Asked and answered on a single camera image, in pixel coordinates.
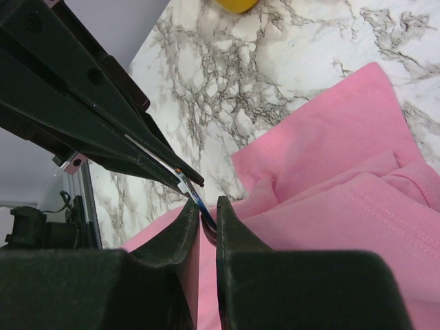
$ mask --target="pink fabric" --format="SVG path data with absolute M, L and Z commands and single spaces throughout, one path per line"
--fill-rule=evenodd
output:
M 376 63 L 308 102 L 232 160 L 240 219 L 276 250 L 368 250 L 391 267 L 416 329 L 440 327 L 440 177 Z M 171 211 L 124 248 L 164 229 Z M 215 248 L 202 235 L 199 329 L 219 330 Z

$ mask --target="white marble surface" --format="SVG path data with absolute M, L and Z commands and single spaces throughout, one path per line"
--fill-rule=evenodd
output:
M 243 15 L 212 0 L 171 0 L 130 73 L 175 152 L 205 177 L 214 204 L 219 195 L 246 196 L 231 154 L 372 61 L 439 170 L 439 0 L 265 0 Z M 106 248 L 184 202 L 158 183 L 95 164 L 91 175 Z

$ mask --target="wire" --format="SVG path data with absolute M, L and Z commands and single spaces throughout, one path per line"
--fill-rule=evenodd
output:
M 60 208 L 58 211 L 46 210 L 46 211 L 42 211 L 41 213 L 59 213 L 65 210 L 66 208 L 72 210 L 72 206 L 70 205 L 70 201 L 72 200 L 72 198 L 70 197 L 69 193 L 67 191 L 62 190 L 60 191 L 60 196 L 64 202 L 64 206 L 62 208 Z

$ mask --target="pink towel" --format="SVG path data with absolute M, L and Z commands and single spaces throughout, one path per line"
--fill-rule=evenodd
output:
M 368 250 L 391 267 L 416 329 L 440 327 L 440 177 L 371 63 L 232 156 L 239 218 L 276 250 Z M 133 237 L 163 230 L 171 211 Z M 215 248 L 201 240 L 199 329 L 220 330 Z

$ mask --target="gray wall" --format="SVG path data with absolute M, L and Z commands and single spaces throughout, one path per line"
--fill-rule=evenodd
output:
M 167 0 L 65 0 L 82 24 L 128 68 Z

